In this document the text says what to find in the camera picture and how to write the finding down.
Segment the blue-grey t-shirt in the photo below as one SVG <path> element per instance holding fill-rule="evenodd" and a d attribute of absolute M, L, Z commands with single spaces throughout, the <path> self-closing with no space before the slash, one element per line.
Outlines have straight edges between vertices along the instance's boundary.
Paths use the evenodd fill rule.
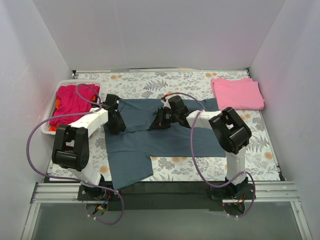
<path fill-rule="evenodd" d="M 153 175 L 151 157 L 225 157 L 212 129 L 185 128 L 178 123 L 168 129 L 149 130 L 159 99 L 124 99 L 120 114 L 126 129 L 119 134 L 105 132 L 105 145 L 113 187 L 125 188 Z"/>

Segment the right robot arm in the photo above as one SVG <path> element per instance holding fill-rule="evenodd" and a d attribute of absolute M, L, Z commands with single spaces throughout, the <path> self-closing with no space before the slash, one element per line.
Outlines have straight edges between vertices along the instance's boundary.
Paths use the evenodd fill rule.
<path fill-rule="evenodd" d="M 243 196 L 248 185 L 245 153 L 252 132 L 237 112 L 231 107 L 218 111 L 188 109 L 178 95 L 165 95 L 161 102 L 163 106 L 158 108 L 150 130 L 168 129 L 173 123 L 191 130 L 213 130 L 219 145 L 225 151 L 227 173 L 225 182 L 221 185 L 210 183 L 210 190 L 213 194 L 232 199 Z"/>

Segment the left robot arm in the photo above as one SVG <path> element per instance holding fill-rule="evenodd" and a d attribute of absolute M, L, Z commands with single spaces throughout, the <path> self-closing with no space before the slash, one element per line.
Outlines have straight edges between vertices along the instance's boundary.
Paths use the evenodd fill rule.
<path fill-rule="evenodd" d="M 101 184 L 103 176 L 90 163 L 89 137 L 105 126 L 112 135 L 123 133 L 125 122 L 118 110 L 121 98 L 108 94 L 102 108 L 92 108 L 89 114 L 77 121 L 57 127 L 51 160 L 70 171 L 81 183 L 90 187 L 89 194 L 95 200 L 106 196 L 106 187 Z"/>

